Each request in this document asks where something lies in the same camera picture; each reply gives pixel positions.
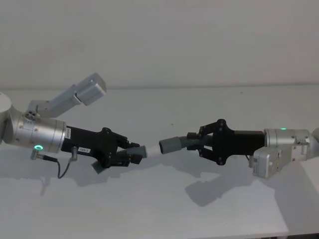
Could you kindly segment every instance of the end effector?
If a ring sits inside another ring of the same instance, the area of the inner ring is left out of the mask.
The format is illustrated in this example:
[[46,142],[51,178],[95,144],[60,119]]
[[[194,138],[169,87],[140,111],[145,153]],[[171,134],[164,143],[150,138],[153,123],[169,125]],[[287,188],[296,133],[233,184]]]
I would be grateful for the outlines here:
[[253,175],[269,178],[290,162],[319,156],[319,128],[312,134],[306,129],[285,128],[240,131],[231,130],[224,119],[219,119],[200,127],[198,133],[161,140],[159,145],[163,154],[183,147],[198,150],[200,157],[218,165],[224,165],[231,155],[250,156],[249,167],[253,169]]
[[[26,112],[16,110],[10,99],[0,94],[0,135],[5,143],[32,148],[33,151],[58,153],[60,150],[74,154],[91,156],[97,159],[100,167],[128,166],[138,164],[143,155],[125,150],[139,148],[129,143],[126,137],[103,128],[92,132],[67,126],[66,122],[53,119],[78,104],[90,105],[106,93],[104,80],[94,73],[77,85],[51,101],[31,101]],[[117,153],[118,147],[125,149]],[[33,159],[45,159],[45,155],[33,152]]]

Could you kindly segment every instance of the label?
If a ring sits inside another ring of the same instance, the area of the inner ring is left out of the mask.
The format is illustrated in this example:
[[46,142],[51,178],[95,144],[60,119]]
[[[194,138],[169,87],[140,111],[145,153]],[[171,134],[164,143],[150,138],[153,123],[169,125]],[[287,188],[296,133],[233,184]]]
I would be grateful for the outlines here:
[[35,124],[34,124],[33,120],[24,119],[24,121],[23,121],[23,128],[24,129],[33,130],[34,125]]
[[71,129],[70,128],[66,128],[65,138],[68,138],[68,139],[71,138]]
[[83,152],[83,153],[90,153],[90,152],[91,152],[91,149],[79,147],[78,151],[79,151],[79,152]]

